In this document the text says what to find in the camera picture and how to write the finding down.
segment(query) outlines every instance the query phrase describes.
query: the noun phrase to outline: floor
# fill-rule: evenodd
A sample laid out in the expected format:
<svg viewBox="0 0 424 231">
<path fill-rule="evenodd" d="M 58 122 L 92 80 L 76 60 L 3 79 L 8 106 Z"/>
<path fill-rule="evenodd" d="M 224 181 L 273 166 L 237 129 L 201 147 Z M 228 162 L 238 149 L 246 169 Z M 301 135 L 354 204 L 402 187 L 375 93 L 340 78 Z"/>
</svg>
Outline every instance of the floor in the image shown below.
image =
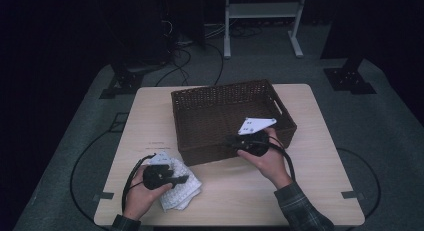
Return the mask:
<svg viewBox="0 0 424 231">
<path fill-rule="evenodd" d="M 232 57 L 223 63 L 218 52 L 223 52 L 222 36 L 207 40 L 218 50 L 212 46 L 190 46 L 185 51 L 176 51 L 175 62 L 179 66 L 191 56 L 184 71 L 171 72 L 176 66 L 169 64 L 146 74 L 142 86 L 213 85 L 262 78 L 272 83 L 310 85 L 352 186 L 361 197 L 359 203 L 367 219 L 354 230 L 421 230 L 422 125 L 390 87 L 384 73 L 367 60 L 362 62 L 359 72 L 376 94 L 353 95 L 332 89 L 323 69 L 341 67 L 345 60 L 319 58 L 329 25 L 300 26 L 298 38 L 305 55 L 302 59 L 293 53 L 287 37 L 289 28 L 267 27 L 247 39 L 233 38 Z M 90 219 L 121 136 L 120 132 L 104 132 L 117 113 L 130 111 L 134 99 L 134 95 L 99 99 L 112 77 L 110 66 L 99 70 L 15 230 L 100 230 Z"/>
</svg>

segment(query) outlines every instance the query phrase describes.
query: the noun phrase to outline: wire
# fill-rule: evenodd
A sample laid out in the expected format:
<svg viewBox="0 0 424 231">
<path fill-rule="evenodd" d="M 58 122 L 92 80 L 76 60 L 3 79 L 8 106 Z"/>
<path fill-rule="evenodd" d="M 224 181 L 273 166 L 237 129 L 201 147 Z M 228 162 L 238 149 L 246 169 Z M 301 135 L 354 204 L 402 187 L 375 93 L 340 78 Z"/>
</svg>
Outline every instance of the wire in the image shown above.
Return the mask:
<svg viewBox="0 0 424 231">
<path fill-rule="evenodd" d="M 121 113 L 118 113 L 118 114 L 116 114 L 116 116 L 115 116 L 115 120 L 114 120 L 114 123 L 115 123 L 115 121 L 116 121 L 116 119 L 117 119 L 117 115 L 119 115 L 119 114 L 121 114 Z M 102 227 L 102 226 L 99 226 L 99 225 L 97 225 L 95 222 L 94 222 L 94 219 L 92 219 L 87 213 L 85 213 L 83 210 L 82 210 L 82 208 L 81 208 L 81 206 L 78 204 L 78 202 L 77 202 L 77 200 L 76 200 L 76 198 L 75 198 L 75 194 L 74 194 L 74 189 L 73 189 L 73 180 L 74 180 L 74 174 L 75 174 L 75 170 L 76 170 L 76 168 L 77 168 L 77 166 L 78 166 L 78 164 L 79 164 L 79 162 L 80 162 L 80 160 L 81 160 L 81 158 L 84 156 L 84 154 L 85 153 L 87 153 L 87 151 L 91 148 L 91 146 L 93 146 L 93 144 L 95 143 L 95 142 L 97 142 L 100 138 L 102 138 L 105 134 L 107 134 L 107 133 L 118 133 L 117 131 L 114 131 L 113 129 L 114 128 L 116 128 L 117 126 L 119 126 L 119 125 L 122 125 L 122 124 L 125 124 L 125 122 L 124 123 L 119 123 L 119 122 L 116 122 L 116 125 L 111 125 L 110 127 L 109 127 L 109 129 L 108 130 L 106 130 L 106 131 L 104 131 L 103 133 L 101 133 L 99 136 L 97 136 L 93 141 L 91 141 L 91 143 L 81 152 L 81 154 L 78 156 L 78 158 L 77 158 L 77 160 L 75 161 L 75 164 L 74 164 L 74 167 L 72 168 L 72 173 L 71 173 L 71 178 L 70 178 L 70 181 L 69 181 L 69 191 L 70 191 L 70 193 L 71 193 L 71 198 L 72 198 L 72 202 L 74 203 L 74 205 L 75 205 L 75 207 L 78 209 L 78 211 L 85 217 L 85 218 L 87 218 L 91 223 L 93 223 L 96 227 L 98 227 L 98 228 L 100 228 L 100 229 L 103 229 L 103 230 L 109 230 L 109 229 L 107 229 L 107 228 L 105 228 L 105 227 Z"/>
<path fill-rule="evenodd" d="M 253 28 L 246 28 L 244 26 L 236 26 L 234 28 L 231 29 L 231 37 L 232 38 L 238 38 L 238 39 L 248 39 L 251 38 L 253 36 L 259 35 L 262 33 L 262 28 L 257 26 L 254 27 L 257 28 L 259 31 L 255 31 L 253 30 Z"/>
<path fill-rule="evenodd" d="M 186 50 L 183 50 L 183 49 L 178 49 L 178 51 L 182 51 L 182 52 L 185 52 L 187 55 L 189 55 L 189 57 L 191 57 L 191 54 L 190 54 L 190 52 L 188 52 L 188 51 L 186 51 Z M 179 66 L 176 62 L 175 62 L 175 59 L 174 59 L 174 65 L 176 66 L 176 67 L 178 67 L 179 68 L 179 70 L 181 71 L 181 74 L 182 74 L 182 76 L 183 76 L 183 78 L 184 78 L 184 80 L 181 82 L 181 86 L 183 86 L 184 84 L 186 85 L 186 86 L 189 86 L 189 84 L 188 84 L 188 78 L 190 78 L 190 74 L 187 72 L 187 71 L 185 71 L 184 69 L 183 69 L 183 66 Z"/>
<path fill-rule="evenodd" d="M 220 27 L 219 27 L 219 28 L 217 28 L 217 29 L 215 29 L 215 30 L 213 30 L 213 31 L 211 31 L 210 33 L 207 33 L 207 34 L 205 35 L 205 38 L 206 38 L 206 39 L 211 38 L 211 37 L 213 37 L 213 36 L 215 36 L 215 35 L 218 35 L 218 34 L 222 33 L 222 32 L 225 30 L 225 26 L 224 26 L 224 24 L 217 24 L 217 25 L 219 25 Z"/>
<path fill-rule="evenodd" d="M 282 147 L 282 148 L 284 148 L 284 145 L 280 142 L 280 140 L 278 140 L 278 139 L 276 139 L 276 138 L 274 138 L 274 137 L 271 137 L 271 136 L 269 136 L 269 138 L 271 138 L 271 139 L 274 139 L 275 141 L 277 141 L 277 143 Z"/>
<path fill-rule="evenodd" d="M 134 186 L 137 186 L 137 185 L 139 185 L 139 184 L 142 183 L 142 182 L 141 183 L 138 183 L 138 184 L 136 184 L 136 185 L 134 185 L 134 186 L 131 187 L 131 181 L 133 180 L 134 175 L 137 173 L 138 169 L 140 168 L 141 164 L 143 164 L 144 160 L 151 159 L 155 155 L 156 154 L 154 154 L 154 155 L 148 155 L 148 156 L 146 156 L 146 157 L 138 160 L 137 164 L 134 166 L 133 170 L 131 171 L 130 175 L 128 176 L 127 182 L 125 183 L 125 186 L 124 186 L 124 190 L 122 191 L 122 200 L 121 200 L 122 213 L 125 210 L 125 203 L 127 202 L 128 191 L 130 191 L 130 189 L 133 188 Z"/>
<path fill-rule="evenodd" d="M 381 200 L 381 186 L 380 186 L 380 181 L 378 180 L 377 174 L 375 173 L 375 171 L 371 167 L 371 165 L 364 158 L 362 158 L 361 156 L 359 156 L 358 154 L 356 154 L 356 153 L 354 153 L 354 152 L 352 152 L 352 151 L 350 151 L 348 149 L 345 149 L 345 148 L 336 148 L 336 149 L 338 151 L 343 151 L 345 153 L 351 154 L 351 155 L 357 157 L 359 160 L 361 160 L 368 167 L 368 169 L 370 170 L 370 172 L 371 172 L 371 174 L 372 174 L 372 176 L 373 176 L 373 178 L 375 180 L 375 183 L 377 185 L 377 200 L 375 201 L 374 207 L 365 215 L 365 220 L 367 220 L 375 212 L 375 210 L 378 208 L 378 206 L 380 205 L 380 200 Z M 354 228 L 355 227 L 351 227 L 351 228 L 346 229 L 345 231 L 352 230 Z"/>
<path fill-rule="evenodd" d="M 179 49 L 180 51 L 183 51 L 183 52 L 185 52 L 187 55 L 188 55 L 188 59 L 187 59 L 187 61 L 185 61 L 184 63 L 183 63 L 183 65 L 181 65 L 181 66 L 178 66 L 178 65 L 176 65 L 177 66 L 177 68 L 175 68 L 175 69 L 173 69 L 173 70 L 171 70 L 171 71 L 169 71 L 168 73 L 166 73 L 165 75 L 163 75 L 162 76 L 162 78 L 160 78 L 159 79 L 159 81 L 157 81 L 157 83 L 155 84 L 155 87 L 158 87 L 159 86 L 159 83 L 160 82 L 162 82 L 162 80 L 164 80 L 168 75 L 170 75 L 170 74 L 172 74 L 173 72 L 175 72 L 175 71 L 178 71 L 178 70 L 181 70 L 181 68 L 182 67 L 184 67 L 185 65 L 187 65 L 189 62 L 190 62 L 190 60 L 191 60 L 191 54 L 190 54 L 190 52 L 188 52 L 188 51 L 186 51 L 186 50 L 183 50 L 183 49 Z"/>
<path fill-rule="evenodd" d="M 260 141 L 249 141 L 248 143 L 268 146 L 270 148 L 273 148 L 273 149 L 279 151 L 284 156 L 284 158 L 287 160 L 287 164 L 289 165 L 289 169 L 290 169 L 291 179 L 294 182 L 296 182 L 296 174 L 294 172 L 293 162 L 291 161 L 290 156 L 287 154 L 286 150 L 283 148 L 284 146 L 280 143 L 280 141 L 278 141 L 278 143 L 280 143 L 281 147 L 278 147 L 277 145 L 275 145 L 273 143 L 264 143 L 264 142 L 260 142 Z"/>
<path fill-rule="evenodd" d="M 167 23 L 167 24 L 169 24 L 169 32 L 168 32 L 168 35 L 171 35 L 172 30 L 173 30 L 172 23 L 171 23 L 171 22 L 169 22 L 168 20 L 162 20 L 162 23 Z"/>
</svg>

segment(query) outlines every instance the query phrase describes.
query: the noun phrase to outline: plaid sleeve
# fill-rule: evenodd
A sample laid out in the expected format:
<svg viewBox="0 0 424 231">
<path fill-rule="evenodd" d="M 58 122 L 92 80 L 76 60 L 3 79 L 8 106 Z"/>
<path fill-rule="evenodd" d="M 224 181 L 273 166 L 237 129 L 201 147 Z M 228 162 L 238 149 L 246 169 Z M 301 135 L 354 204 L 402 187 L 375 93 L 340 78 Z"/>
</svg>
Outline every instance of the plaid sleeve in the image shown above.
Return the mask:
<svg viewBox="0 0 424 231">
<path fill-rule="evenodd" d="M 122 215 L 117 215 L 113 221 L 110 231 L 138 231 L 141 222 L 125 218 Z"/>
<path fill-rule="evenodd" d="M 333 223 L 315 209 L 296 182 L 274 194 L 291 230 L 334 230 Z"/>
</svg>

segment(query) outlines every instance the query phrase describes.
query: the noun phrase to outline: dark background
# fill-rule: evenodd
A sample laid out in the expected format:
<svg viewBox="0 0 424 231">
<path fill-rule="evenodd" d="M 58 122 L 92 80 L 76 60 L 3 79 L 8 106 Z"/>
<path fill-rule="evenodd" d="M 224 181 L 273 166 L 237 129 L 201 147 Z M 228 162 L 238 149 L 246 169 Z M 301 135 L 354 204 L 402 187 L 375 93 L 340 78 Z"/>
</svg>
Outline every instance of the dark background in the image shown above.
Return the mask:
<svg viewBox="0 0 424 231">
<path fill-rule="evenodd" d="M 423 1 L 307 0 L 302 23 L 333 21 L 322 58 L 345 58 L 359 47 L 423 123 Z M 0 229 L 11 229 L 99 70 L 128 54 L 156 53 L 143 58 L 162 60 L 164 41 L 155 35 L 163 31 L 156 19 L 172 12 L 164 14 L 154 2 L 132 12 L 122 0 L 0 2 Z M 204 13 L 193 19 L 223 22 L 224 0 L 192 2 Z M 134 13 L 139 16 L 129 18 Z M 143 25 L 146 19 L 155 24 Z M 134 27 L 145 35 L 128 32 Z"/>
</svg>

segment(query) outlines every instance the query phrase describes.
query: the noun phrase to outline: wicker basket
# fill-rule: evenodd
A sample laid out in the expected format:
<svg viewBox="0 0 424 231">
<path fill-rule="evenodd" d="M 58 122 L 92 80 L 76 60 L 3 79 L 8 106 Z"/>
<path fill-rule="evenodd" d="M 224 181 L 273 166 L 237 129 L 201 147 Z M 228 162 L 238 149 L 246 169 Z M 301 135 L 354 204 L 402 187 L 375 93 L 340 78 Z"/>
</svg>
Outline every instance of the wicker basket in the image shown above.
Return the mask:
<svg viewBox="0 0 424 231">
<path fill-rule="evenodd" d="M 236 157 L 224 145 L 246 117 L 275 118 L 273 125 L 285 147 L 296 124 L 267 80 L 200 87 L 171 93 L 178 150 L 187 166 Z"/>
</svg>

